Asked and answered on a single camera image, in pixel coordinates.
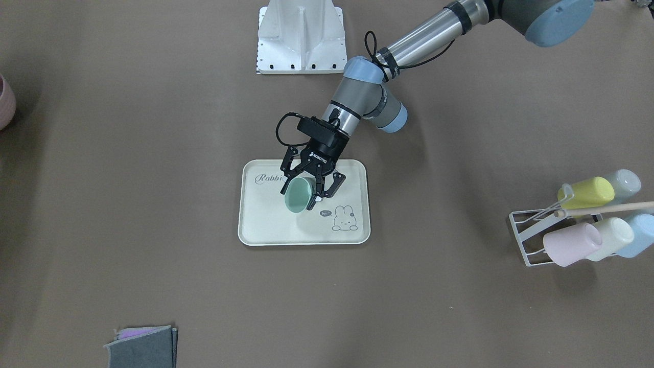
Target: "pink cup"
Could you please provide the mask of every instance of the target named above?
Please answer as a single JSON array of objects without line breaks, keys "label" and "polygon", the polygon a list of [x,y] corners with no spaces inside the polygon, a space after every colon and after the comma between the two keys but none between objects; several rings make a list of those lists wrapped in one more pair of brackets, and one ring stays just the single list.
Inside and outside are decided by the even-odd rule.
[{"label": "pink cup", "polygon": [[578,223],[543,237],[549,258],[561,267],[570,266],[602,247],[600,232],[589,223]]},{"label": "pink cup", "polygon": [[16,96],[9,83],[0,75],[0,130],[9,124],[16,112]]}]

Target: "white tray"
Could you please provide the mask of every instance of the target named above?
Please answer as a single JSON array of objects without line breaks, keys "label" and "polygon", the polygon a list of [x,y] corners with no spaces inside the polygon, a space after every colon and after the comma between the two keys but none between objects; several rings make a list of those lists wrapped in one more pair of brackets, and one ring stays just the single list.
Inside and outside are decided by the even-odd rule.
[{"label": "white tray", "polygon": [[[334,198],[317,202],[311,211],[292,213],[279,193],[282,160],[253,160],[243,168],[239,239],[248,246],[361,244],[370,237],[366,168],[357,160],[339,160],[346,176]],[[331,175],[325,187],[332,184]]]}]

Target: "wooden stick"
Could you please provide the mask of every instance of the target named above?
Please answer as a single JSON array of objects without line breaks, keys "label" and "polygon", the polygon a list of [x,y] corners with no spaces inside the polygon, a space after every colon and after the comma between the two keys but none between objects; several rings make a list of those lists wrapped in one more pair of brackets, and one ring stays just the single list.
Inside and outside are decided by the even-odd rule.
[{"label": "wooden stick", "polygon": [[583,216],[583,215],[596,215],[598,213],[606,213],[606,212],[643,210],[645,208],[654,208],[654,202],[614,204],[612,206],[578,208],[576,210],[558,210],[554,213],[554,215],[556,217]]}]

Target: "cup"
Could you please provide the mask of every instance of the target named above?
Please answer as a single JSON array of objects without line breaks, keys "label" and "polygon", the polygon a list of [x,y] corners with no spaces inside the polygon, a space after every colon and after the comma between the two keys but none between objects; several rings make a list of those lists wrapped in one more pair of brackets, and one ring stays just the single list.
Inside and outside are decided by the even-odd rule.
[{"label": "cup", "polygon": [[[613,185],[603,177],[592,177],[571,185],[574,197],[561,207],[567,210],[575,208],[601,207],[615,198]],[[559,200],[565,197],[563,189],[559,189]]]},{"label": "cup", "polygon": [[648,215],[654,215],[654,208],[645,208],[645,209],[636,211],[636,213],[646,213]]},{"label": "cup", "polygon": [[634,231],[623,219],[611,217],[593,224],[602,237],[602,247],[591,253],[586,259],[601,261],[634,241]]},{"label": "cup", "polygon": [[616,251],[615,254],[625,258],[633,258],[654,243],[654,216],[646,213],[636,213],[625,218],[625,221],[634,230],[634,241]]},{"label": "cup", "polygon": [[591,224],[578,223],[548,232],[543,237],[543,245],[554,263],[567,267],[598,251],[602,246],[602,236]]},{"label": "cup", "polygon": [[9,124],[16,112],[16,96],[7,80],[0,75],[0,130]]},{"label": "cup", "polygon": [[286,188],[284,203],[293,213],[304,211],[311,201],[316,188],[316,179],[304,176],[294,177]]},{"label": "cup", "polygon": [[615,197],[608,203],[609,206],[625,203],[640,191],[640,179],[631,170],[620,169],[605,175],[603,178],[611,183],[613,191],[615,191]]}]

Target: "green cup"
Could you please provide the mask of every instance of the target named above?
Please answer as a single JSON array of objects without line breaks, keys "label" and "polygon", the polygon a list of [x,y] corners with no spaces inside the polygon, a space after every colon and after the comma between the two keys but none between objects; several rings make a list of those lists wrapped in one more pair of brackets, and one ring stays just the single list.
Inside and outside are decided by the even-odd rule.
[{"label": "green cup", "polygon": [[315,179],[302,176],[295,177],[288,184],[286,194],[284,194],[286,208],[293,213],[304,211],[309,205],[315,187]]}]

